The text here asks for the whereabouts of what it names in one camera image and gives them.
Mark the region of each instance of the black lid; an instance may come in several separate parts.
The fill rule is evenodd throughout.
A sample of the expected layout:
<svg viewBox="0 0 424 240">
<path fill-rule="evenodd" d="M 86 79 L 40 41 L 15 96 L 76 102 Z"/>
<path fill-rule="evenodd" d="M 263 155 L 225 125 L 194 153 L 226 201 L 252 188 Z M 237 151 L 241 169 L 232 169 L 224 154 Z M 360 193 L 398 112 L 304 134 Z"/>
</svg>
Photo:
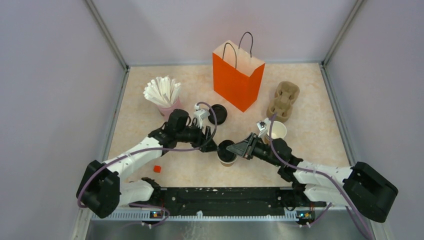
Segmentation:
<svg viewBox="0 0 424 240">
<path fill-rule="evenodd" d="M 233 144 L 231 140 L 224 140 L 218 145 L 218 157 L 221 161 L 231 163 L 236 159 L 237 155 L 227 150 L 227 147 Z"/>
<path fill-rule="evenodd" d="M 217 125 L 221 125 L 225 122 L 225 120 L 227 119 L 227 109 L 221 105 L 221 104 L 215 104 L 212 106 L 213 111 L 216 114 L 216 120 L 217 120 Z M 214 115 L 212 114 L 211 110 L 209 110 L 209 116 L 207 117 L 207 119 L 209 119 L 209 122 L 211 122 L 212 124 L 215 124 L 215 120 L 214 120 Z"/>
</svg>

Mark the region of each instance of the beige table surface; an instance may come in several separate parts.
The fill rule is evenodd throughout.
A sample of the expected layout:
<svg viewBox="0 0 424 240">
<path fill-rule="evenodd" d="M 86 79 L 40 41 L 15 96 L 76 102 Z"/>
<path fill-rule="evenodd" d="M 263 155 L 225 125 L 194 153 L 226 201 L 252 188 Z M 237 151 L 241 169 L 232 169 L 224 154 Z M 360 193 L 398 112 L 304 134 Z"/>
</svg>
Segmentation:
<svg viewBox="0 0 424 240">
<path fill-rule="evenodd" d="M 258 133 L 256 122 L 266 117 L 266 108 L 281 81 L 300 87 L 293 112 L 284 124 L 285 140 L 293 155 L 330 166 L 348 166 L 348 159 L 336 124 L 330 100 L 317 63 L 266 64 L 256 102 L 241 112 L 213 90 L 211 65 L 144 66 L 130 69 L 122 105 L 109 152 L 109 159 L 139 143 L 159 128 L 163 117 L 156 106 L 143 96 L 144 87 L 157 76 L 176 78 L 182 84 L 180 100 L 193 114 L 199 101 L 221 104 L 228 117 L 218 126 L 216 144 L 226 139 L 240 142 L 251 132 Z M 179 143 L 177 148 L 190 148 Z M 154 165 L 162 167 L 153 172 Z M 238 158 L 231 167 L 222 166 L 216 152 L 168 152 L 134 172 L 127 181 L 142 177 L 155 179 L 162 187 L 284 187 L 290 186 L 277 174 L 278 168 L 257 158 Z"/>
</svg>

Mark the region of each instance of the shopping bag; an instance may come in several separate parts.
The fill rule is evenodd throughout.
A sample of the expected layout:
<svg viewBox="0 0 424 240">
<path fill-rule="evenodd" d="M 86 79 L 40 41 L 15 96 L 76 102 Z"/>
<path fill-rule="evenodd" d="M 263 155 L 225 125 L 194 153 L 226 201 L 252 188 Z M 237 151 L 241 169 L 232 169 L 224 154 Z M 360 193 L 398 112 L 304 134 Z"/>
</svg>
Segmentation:
<svg viewBox="0 0 424 240">
<path fill-rule="evenodd" d="M 240 48 L 245 34 L 250 34 L 250 52 Z M 245 112 L 258 98 L 265 62 L 252 56 L 253 36 L 245 32 L 238 46 L 228 40 L 212 53 L 213 90 Z"/>
</svg>

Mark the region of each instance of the white paper cup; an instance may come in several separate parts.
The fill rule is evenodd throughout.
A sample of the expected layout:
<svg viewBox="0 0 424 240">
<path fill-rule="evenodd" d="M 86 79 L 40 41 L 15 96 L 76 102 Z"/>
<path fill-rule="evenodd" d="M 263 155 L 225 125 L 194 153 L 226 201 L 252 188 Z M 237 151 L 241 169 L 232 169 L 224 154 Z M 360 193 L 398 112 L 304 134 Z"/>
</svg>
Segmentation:
<svg viewBox="0 0 424 240">
<path fill-rule="evenodd" d="M 267 125 L 268 132 L 263 137 L 263 142 L 266 144 L 270 144 L 270 126 L 271 124 Z M 284 139 L 287 135 L 287 128 L 286 126 L 279 121 L 274 121 L 274 124 L 272 125 L 272 139 Z"/>
</svg>

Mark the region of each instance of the black bag handle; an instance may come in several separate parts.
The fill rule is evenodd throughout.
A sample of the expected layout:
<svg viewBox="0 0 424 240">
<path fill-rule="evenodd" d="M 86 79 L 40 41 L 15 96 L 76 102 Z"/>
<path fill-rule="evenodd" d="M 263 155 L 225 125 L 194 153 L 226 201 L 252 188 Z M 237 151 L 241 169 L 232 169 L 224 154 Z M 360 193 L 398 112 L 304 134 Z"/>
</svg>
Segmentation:
<svg viewBox="0 0 424 240">
<path fill-rule="evenodd" d="M 240 43 L 238 44 L 238 49 L 240 49 L 240 45 L 242 44 L 243 37 L 244 37 L 246 34 L 250 34 L 250 36 L 252 37 L 252 44 L 250 45 L 250 57 L 252 57 L 253 35 L 251 34 L 251 32 L 250 32 L 250 31 L 245 32 L 245 33 L 243 34 L 243 36 L 241 36 Z"/>
<path fill-rule="evenodd" d="M 237 68 L 237 53 L 236 53 L 236 49 L 234 49 L 233 45 L 231 45 L 231 43 L 229 43 L 229 42 L 227 42 L 224 45 L 224 51 L 222 52 L 222 60 L 224 60 L 225 48 L 226 48 L 227 44 L 229 44 L 232 47 L 232 49 L 234 50 L 234 55 L 235 55 L 235 67 L 234 68 L 236 69 Z"/>
</svg>

